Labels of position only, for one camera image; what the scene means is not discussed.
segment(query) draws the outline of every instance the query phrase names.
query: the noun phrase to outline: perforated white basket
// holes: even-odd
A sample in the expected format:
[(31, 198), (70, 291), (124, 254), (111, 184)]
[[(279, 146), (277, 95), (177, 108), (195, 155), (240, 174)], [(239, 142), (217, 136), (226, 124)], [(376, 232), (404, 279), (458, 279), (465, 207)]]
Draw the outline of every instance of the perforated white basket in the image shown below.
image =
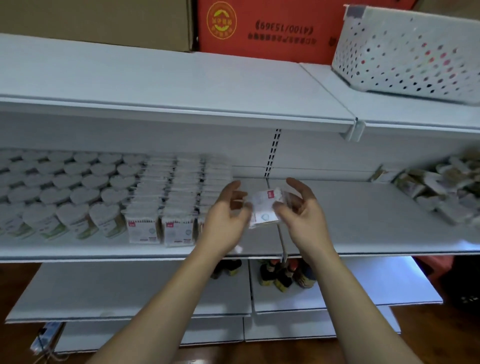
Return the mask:
[(480, 103), (480, 22), (349, 5), (332, 64), (352, 88)]

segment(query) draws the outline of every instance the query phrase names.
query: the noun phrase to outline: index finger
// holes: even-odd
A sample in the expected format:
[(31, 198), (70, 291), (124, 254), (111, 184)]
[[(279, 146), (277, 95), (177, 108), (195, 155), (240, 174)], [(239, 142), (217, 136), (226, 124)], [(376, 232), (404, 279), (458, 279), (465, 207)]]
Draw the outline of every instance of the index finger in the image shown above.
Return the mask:
[(228, 204), (230, 204), (230, 200), (232, 199), (232, 196), (233, 196), (233, 191), (235, 191), (239, 187), (240, 187), (240, 181), (233, 181), (227, 184), (223, 188), (222, 192), (220, 192), (217, 202), (225, 201)]
[(302, 196), (303, 200), (316, 200), (317, 198), (313, 194), (311, 188), (306, 184), (296, 180), (295, 178), (288, 177), (287, 184), (295, 188), (300, 195)]

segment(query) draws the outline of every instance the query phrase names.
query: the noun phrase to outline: person's left hand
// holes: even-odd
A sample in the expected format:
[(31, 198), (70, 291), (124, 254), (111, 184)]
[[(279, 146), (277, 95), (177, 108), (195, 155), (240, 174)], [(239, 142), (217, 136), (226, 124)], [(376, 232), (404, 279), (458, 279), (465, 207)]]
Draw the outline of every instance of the person's left hand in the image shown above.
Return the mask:
[[(242, 201), (247, 193), (237, 191), (239, 187), (240, 181), (225, 186), (208, 211), (202, 235), (196, 244), (218, 259), (222, 259), (237, 245), (252, 215), (252, 205)], [(241, 209), (238, 215), (231, 213), (238, 209)]]

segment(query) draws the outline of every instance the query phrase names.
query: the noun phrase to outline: red cardboard box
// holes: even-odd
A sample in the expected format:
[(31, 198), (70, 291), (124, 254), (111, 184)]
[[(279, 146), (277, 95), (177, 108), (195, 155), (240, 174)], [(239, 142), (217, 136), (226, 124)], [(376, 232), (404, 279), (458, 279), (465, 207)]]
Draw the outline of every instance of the red cardboard box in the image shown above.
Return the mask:
[(409, 10), (415, 0), (198, 0), (200, 51), (332, 64), (345, 3)]

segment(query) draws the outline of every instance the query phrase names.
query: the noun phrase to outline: brown floor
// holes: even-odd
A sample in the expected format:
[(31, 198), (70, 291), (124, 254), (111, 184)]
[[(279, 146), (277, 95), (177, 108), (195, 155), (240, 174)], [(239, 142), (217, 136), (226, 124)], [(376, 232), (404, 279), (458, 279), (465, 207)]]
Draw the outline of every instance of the brown floor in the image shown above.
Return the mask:
[[(0, 264), (2, 320), (38, 269), (37, 264)], [(426, 364), (480, 363), (480, 318), (448, 305), (394, 307), (402, 338)], [(0, 363), (33, 364), (29, 351), (39, 324), (0, 325)], [(74, 354), (67, 364), (84, 363), (90, 354)], [(176, 363), (338, 364), (344, 363), (336, 339), (224, 344), (180, 349)]]

